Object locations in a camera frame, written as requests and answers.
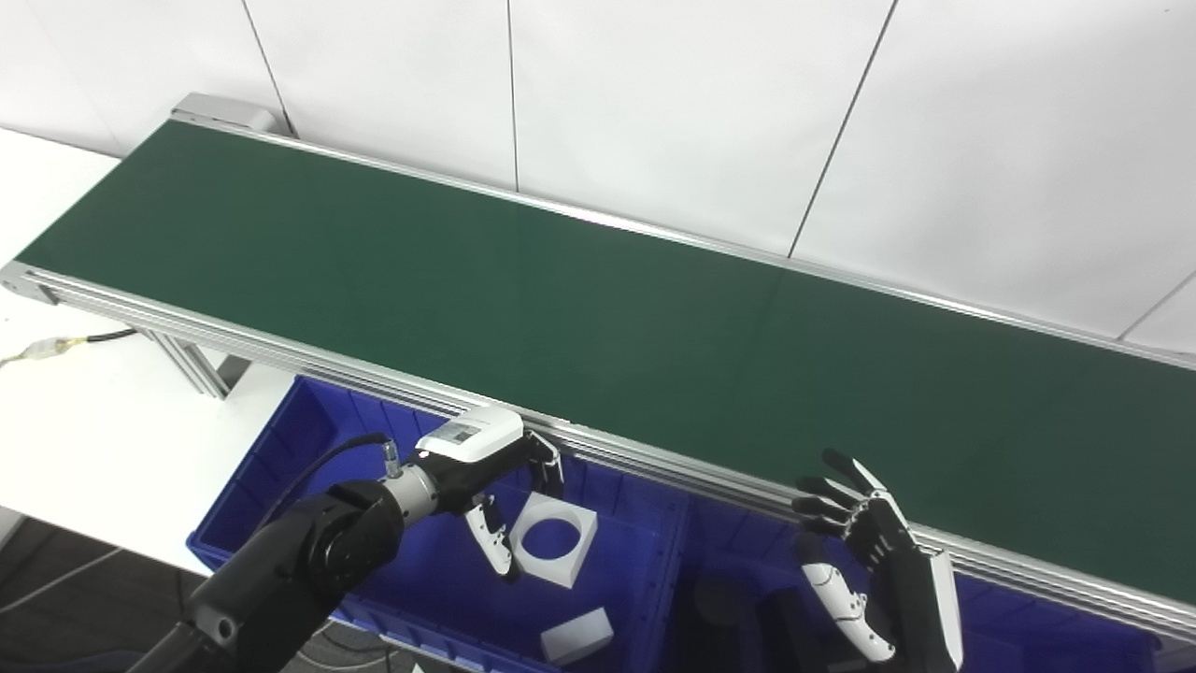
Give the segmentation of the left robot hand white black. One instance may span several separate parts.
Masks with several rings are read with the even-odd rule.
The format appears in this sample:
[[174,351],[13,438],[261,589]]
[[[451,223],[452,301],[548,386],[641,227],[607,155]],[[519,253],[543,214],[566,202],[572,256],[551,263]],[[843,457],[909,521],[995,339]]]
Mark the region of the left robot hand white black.
[[520,579],[504,512],[487,490],[529,469],[533,492],[561,497],[565,476],[554,443],[529,429],[514,410],[472,408],[420,439],[408,465],[421,470],[431,485],[431,514],[463,516],[499,579]]

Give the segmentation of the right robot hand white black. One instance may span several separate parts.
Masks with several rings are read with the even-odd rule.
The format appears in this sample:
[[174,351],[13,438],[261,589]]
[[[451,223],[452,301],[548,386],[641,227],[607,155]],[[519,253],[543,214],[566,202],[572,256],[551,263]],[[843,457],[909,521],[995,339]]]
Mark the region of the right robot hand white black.
[[962,672],[962,606],[951,553],[919,542],[893,494],[837,449],[846,482],[795,481],[793,553],[834,626],[875,672]]

